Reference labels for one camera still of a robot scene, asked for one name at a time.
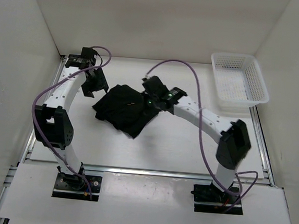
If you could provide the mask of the black shorts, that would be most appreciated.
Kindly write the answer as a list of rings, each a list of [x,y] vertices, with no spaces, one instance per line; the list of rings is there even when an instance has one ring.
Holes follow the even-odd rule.
[[[92,108],[96,119],[111,123],[133,139],[160,112],[147,107],[144,96],[128,85],[116,85]]]

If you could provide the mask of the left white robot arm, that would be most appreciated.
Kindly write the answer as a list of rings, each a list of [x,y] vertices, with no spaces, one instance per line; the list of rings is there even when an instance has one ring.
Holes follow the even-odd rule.
[[[109,90],[102,70],[107,62],[98,63],[100,58],[96,46],[84,47],[79,55],[69,55],[58,82],[41,92],[32,105],[36,139],[52,152],[59,172],[68,176],[67,182],[75,190],[84,187],[86,177],[83,164],[71,146],[74,129],[68,113],[78,91],[92,98],[94,92]],[[49,97],[38,104],[46,93]]]

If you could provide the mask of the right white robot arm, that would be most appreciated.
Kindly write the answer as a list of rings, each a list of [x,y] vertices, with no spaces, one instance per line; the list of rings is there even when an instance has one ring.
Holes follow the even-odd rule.
[[[214,201],[221,202],[230,193],[234,177],[241,161],[251,149],[249,133],[245,122],[223,119],[210,110],[204,109],[193,101],[185,91],[174,87],[167,89],[157,76],[142,79],[143,95],[146,105],[160,111],[168,111],[199,129],[199,142],[202,144],[202,133],[217,143],[216,159],[218,168],[213,174],[208,165],[205,153],[202,152],[204,164],[213,177],[210,196]]]

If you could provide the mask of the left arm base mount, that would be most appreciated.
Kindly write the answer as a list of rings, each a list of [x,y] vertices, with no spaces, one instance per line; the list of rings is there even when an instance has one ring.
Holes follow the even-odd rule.
[[[86,175],[85,177],[91,189],[80,177],[58,172],[53,186],[52,197],[98,202],[102,176]]]

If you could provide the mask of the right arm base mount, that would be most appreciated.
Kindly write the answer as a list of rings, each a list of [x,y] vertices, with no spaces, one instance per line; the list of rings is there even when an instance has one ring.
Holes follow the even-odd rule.
[[[243,215],[239,197],[222,192],[213,184],[194,184],[190,193],[194,196],[194,212]]]

